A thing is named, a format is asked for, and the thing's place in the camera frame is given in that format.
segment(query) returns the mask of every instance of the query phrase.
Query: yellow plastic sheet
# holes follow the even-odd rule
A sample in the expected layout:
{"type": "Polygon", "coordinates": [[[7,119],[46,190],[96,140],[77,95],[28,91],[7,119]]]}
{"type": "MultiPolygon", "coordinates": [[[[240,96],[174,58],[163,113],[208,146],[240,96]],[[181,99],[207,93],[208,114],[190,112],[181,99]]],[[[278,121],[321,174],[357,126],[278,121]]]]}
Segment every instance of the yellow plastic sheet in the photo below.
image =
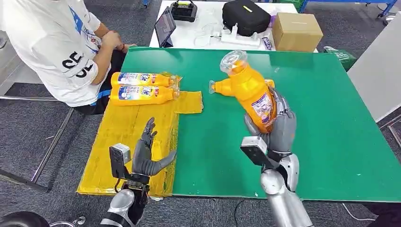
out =
{"type": "MultiPolygon", "coordinates": [[[[79,183],[80,194],[112,195],[117,179],[110,166],[109,147],[122,143],[130,147],[133,156],[135,145],[150,117],[155,117],[158,132],[152,147],[152,159],[159,160],[177,147],[179,114],[201,113],[202,93],[181,92],[178,100],[160,105],[114,106],[108,105],[97,131],[87,165],[79,183]]],[[[131,169],[132,161],[125,166],[131,169]]],[[[173,193],[175,161],[150,178],[150,196],[171,196],[173,193]]]]}

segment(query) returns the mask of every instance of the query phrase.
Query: silver robotic arm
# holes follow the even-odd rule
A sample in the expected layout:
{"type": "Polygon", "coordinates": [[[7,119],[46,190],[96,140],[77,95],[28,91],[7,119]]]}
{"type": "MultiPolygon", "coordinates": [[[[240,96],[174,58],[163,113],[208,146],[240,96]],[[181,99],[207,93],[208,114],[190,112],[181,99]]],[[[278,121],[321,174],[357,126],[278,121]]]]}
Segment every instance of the silver robotic arm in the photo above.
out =
{"type": "Polygon", "coordinates": [[[105,218],[100,223],[101,227],[135,227],[143,216],[144,208],[148,203],[149,178],[158,174],[174,159],[176,151],[159,160],[152,160],[153,138],[157,131],[153,132],[155,119],[151,118],[138,140],[134,158],[132,160],[132,173],[124,166],[131,160],[130,148],[119,143],[110,147],[110,160],[113,177],[118,178],[114,187],[117,194],[110,203],[105,218]],[[126,180],[122,190],[117,191],[117,185],[121,179],[126,180]]]}
{"type": "Polygon", "coordinates": [[[278,227],[312,227],[309,215],[295,193],[299,161],[291,152],[291,145],[296,116],[284,97],[273,88],[270,91],[277,103],[273,131],[261,134],[246,114],[245,124],[253,136],[244,137],[241,150],[255,165],[262,166],[261,185],[278,227]]]}

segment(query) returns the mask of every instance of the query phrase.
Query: green tabletop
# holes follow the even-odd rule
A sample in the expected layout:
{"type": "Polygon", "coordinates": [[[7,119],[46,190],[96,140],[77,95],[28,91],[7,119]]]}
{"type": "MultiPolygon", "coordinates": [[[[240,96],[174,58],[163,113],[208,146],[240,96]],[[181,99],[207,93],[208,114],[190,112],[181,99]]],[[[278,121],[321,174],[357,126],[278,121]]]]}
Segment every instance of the green tabletop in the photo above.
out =
{"type": "MultiPolygon", "coordinates": [[[[202,91],[203,112],[180,116],[174,195],[265,198],[260,168],[239,148],[249,135],[243,108],[233,97],[208,93],[209,80],[227,78],[219,69],[227,52],[133,48],[125,59],[125,72],[168,71],[183,77],[181,90],[202,91]]],[[[297,115],[299,197],[401,201],[401,165],[334,55],[247,53],[297,115]]]]}

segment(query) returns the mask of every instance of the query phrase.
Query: gray carpet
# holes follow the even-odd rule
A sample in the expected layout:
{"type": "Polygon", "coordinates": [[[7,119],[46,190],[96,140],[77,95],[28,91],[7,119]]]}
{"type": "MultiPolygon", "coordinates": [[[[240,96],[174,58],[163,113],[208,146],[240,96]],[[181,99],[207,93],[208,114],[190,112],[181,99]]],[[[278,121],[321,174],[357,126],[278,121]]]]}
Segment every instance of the gray carpet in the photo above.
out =
{"type": "MultiPolygon", "coordinates": [[[[146,46],[150,42],[160,0],[152,0],[147,9],[139,0],[85,0],[90,11],[111,29],[119,31],[127,43],[146,46]]],[[[376,6],[356,4],[310,3],[306,12],[314,13],[325,37],[325,45],[346,49],[356,56],[369,46],[383,29],[375,20],[376,6]]],[[[8,95],[48,96],[43,85],[15,84],[8,95]]],[[[0,101],[1,168],[30,178],[51,139],[68,111],[61,103],[0,101]]],[[[0,181],[0,215],[28,210],[49,221],[74,220],[87,217],[85,226],[94,227],[105,214],[111,197],[85,196],[75,193],[89,156],[102,116],[82,116],[74,112],[39,183],[52,187],[47,194],[0,181]]],[[[392,149],[401,157],[397,144],[384,129],[392,149]]],[[[235,226],[234,209],[240,200],[166,198],[151,201],[141,226],[145,227],[209,227],[235,226]]],[[[352,219],[339,203],[304,202],[317,227],[363,227],[369,221],[352,219]]],[[[360,218],[371,214],[360,204],[349,204],[351,212],[360,218]]],[[[274,226],[266,201],[246,200],[237,210],[239,226],[274,226]]]]}

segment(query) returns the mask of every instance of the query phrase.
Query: orange detergent bottle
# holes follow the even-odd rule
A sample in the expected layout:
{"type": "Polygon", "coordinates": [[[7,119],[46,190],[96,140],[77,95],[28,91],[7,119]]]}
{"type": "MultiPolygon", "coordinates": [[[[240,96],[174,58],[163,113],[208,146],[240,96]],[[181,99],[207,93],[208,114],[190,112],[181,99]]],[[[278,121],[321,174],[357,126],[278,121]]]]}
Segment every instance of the orange detergent bottle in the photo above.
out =
{"type": "Polygon", "coordinates": [[[220,69],[229,76],[219,82],[210,81],[209,92],[234,96],[246,110],[262,133],[272,130],[276,118],[276,103],[268,86],[274,87],[271,79],[265,80],[247,62],[244,51],[231,51],[221,60],[220,69]]]}
{"type": "Polygon", "coordinates": [[[137,73],[137,72],[115,72],[112,75],[112,86],[118,85],[158,85],[172,87],[178,85],[178,76],[168,73],[137,73]]]}
{"type": "Polygon", "coordinates": [[[112,88],[110,103],[113,105],[162,104],[180,95],[178,86],[120,85],[112,88]]]}

